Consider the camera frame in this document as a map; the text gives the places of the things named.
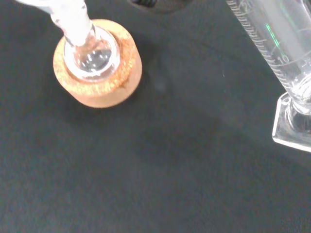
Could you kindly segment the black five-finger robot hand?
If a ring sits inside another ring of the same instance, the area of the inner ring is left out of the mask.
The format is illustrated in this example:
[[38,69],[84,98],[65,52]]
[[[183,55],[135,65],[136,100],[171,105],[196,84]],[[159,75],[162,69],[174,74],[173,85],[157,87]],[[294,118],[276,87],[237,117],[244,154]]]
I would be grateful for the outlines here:
[[133,6],[150,12],[168,13],[180,10],[190,4],[191,0],[129,0]]

